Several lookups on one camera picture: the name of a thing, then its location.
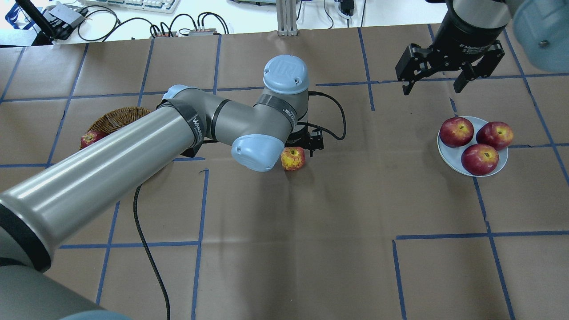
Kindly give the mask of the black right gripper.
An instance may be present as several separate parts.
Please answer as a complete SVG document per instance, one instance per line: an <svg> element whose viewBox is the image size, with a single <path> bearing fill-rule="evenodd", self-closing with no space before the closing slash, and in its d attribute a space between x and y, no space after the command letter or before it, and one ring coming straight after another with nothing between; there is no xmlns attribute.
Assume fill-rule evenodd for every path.
<svg viewBox="0 0 569 320"><path fill-rule="evenodd" d="M478 77L492 75L504 57L498 36L512 16L504 0L447 0L447 12L427 48L410 43L396 64L405 96L417 81L439 72L458 71L455 93Z"/></svg>

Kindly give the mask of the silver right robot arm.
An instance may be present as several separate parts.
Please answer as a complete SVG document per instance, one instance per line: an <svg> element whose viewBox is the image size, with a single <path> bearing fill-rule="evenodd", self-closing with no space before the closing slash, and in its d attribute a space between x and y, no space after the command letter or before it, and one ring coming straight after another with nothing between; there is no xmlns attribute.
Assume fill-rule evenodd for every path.
<svg viewBox="0 0 569 320"><path fill-rule="evenodd" d="M405 95L417 81L438 72L459 72L453 84L457 93L470 81L492 75L505 56L498 36L508 24L534 67L567 73L566 0L447 0L445 5L433 43L407 45L396 64Z"/></svg>

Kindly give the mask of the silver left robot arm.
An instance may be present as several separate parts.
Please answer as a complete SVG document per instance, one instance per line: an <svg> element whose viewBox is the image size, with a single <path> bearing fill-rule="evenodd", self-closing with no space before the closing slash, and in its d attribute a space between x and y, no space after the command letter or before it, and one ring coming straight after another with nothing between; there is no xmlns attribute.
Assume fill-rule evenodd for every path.
<svg viewBox="0 0 569 320"><path fill-rule="evenodd" d="M172 86L155 111L1 193L1 318L125 320L45 275L55 249L179 155L206 138L239 164L268 172L300 131L309 73L297 56L263 69L252 106L196 87Z"/></svg>

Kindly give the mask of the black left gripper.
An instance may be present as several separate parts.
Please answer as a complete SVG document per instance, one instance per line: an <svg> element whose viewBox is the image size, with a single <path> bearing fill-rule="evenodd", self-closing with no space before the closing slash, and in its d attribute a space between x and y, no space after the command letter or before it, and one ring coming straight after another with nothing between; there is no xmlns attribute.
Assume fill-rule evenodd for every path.
<svg viewBox="0 0 569 320"><path fill-rule="evenodd" d="M304 125L300 130L291 133L284 145L285 147L299 147L308 150L312 157L313 152L325 148L323 130L316 125Z"/></svg>

